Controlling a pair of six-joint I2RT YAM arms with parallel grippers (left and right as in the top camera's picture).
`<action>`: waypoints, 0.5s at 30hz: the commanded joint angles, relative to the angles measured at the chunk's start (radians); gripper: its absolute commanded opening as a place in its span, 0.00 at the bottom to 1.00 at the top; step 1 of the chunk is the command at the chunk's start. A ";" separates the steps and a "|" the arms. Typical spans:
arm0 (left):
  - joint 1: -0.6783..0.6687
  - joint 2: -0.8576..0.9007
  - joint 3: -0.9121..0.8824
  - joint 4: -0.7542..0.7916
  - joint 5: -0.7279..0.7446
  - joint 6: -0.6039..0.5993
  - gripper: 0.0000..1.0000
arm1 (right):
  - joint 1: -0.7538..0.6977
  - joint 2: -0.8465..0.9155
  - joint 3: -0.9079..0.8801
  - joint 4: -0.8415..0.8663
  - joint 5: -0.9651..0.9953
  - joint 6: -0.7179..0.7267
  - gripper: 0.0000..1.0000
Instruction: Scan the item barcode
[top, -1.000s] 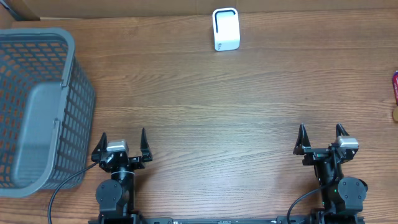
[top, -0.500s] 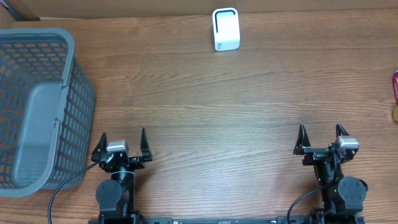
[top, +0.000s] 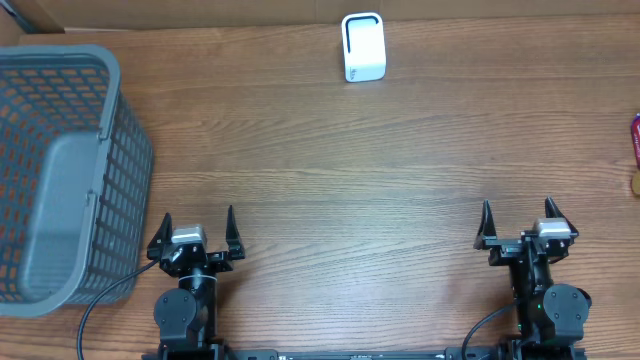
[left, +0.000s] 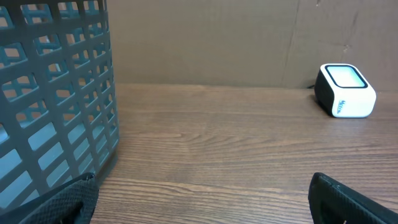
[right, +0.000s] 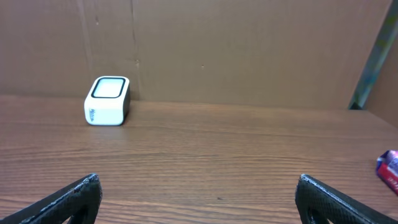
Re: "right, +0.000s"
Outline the red purple Carefree pad pack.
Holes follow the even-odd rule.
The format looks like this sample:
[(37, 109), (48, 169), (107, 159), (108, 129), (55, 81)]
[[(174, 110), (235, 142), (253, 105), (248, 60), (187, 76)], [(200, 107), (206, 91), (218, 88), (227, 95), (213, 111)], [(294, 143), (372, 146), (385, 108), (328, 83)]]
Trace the red purple Carefree pad pack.
[(397, 194), (397, 151), (388, 150), (378, 157), (376, 175)]

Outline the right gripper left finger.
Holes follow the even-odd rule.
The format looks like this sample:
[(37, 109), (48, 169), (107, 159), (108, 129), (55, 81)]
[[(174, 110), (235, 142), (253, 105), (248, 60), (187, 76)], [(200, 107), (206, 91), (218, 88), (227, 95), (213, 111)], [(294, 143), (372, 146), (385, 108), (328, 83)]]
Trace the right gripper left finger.
[(1, 219), (1, 223), (94, 223), (101, 199), (100, 179), (92, 173)]

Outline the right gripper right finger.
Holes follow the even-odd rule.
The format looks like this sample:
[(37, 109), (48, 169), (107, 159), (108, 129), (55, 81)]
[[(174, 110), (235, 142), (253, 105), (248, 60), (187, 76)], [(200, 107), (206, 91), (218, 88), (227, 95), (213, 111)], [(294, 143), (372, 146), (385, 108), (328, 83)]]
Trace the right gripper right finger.
[(301, 222), (305, 224), (397, 224), (397, 220), (307, 174), (298, 179), (295, 204)]

